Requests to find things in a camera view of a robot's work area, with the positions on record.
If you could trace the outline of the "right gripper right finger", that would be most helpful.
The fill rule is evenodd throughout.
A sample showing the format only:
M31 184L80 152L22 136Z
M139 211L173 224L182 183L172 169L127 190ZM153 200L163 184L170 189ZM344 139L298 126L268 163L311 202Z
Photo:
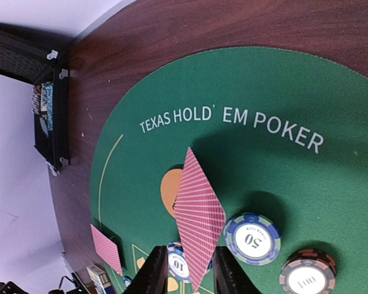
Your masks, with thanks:
M212 257L216 294L260 294L226 246L217 246Z

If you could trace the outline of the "brown chip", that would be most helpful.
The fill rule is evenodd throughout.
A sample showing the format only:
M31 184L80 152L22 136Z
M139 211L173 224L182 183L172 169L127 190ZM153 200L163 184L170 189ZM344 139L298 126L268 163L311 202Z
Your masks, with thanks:
M285 293L332 293L336 287L335 259L319 249L301 249L283 265L279 284Z

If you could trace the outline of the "triangular black red button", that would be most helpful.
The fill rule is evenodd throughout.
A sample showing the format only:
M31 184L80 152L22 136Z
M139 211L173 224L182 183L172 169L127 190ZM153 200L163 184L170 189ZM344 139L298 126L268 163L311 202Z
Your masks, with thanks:
M120 257L121 262L123 262L124 255L123 255L123 247L122 247L121 238L113 230L111 230L104 224L101 225L101 230L103 234L105 234L105 236L108 237L108 239L111 240L117 246L118 255Z

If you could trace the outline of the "blue white chips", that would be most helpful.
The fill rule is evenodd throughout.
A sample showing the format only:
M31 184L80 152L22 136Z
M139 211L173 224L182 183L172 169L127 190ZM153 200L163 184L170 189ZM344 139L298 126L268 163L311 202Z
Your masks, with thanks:
M170 242L167 245L169 272L180 282L189 284L190 271L180 242Z

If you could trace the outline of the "orange round button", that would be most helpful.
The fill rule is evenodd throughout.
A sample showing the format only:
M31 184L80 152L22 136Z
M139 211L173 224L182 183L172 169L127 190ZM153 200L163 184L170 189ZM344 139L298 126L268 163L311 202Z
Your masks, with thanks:
M177 167L165 173L161 180L160 194L167 212L174 217L174 206L182 178L183 168Z

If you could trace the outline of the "single dealt pink card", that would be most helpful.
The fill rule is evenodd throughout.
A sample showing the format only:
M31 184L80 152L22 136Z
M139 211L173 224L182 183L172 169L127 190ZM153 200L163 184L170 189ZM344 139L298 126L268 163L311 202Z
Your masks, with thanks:
M90 225L90 229L96 253L114 272L122 277L123 269L117 245L100 232L93 224Z

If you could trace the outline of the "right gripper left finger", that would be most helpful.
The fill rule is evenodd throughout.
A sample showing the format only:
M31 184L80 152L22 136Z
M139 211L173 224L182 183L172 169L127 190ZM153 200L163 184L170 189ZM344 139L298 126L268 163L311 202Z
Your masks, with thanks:
M168 282L166 246L155 246L125 294L166 294Z

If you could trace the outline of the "green blue chip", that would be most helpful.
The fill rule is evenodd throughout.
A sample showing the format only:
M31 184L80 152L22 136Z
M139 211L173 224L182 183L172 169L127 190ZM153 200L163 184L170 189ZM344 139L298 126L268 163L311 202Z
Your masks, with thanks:
M267 217L254 214L238 214L224 226L226 246L240 261L254 266L273 262L281 249L278 228Z

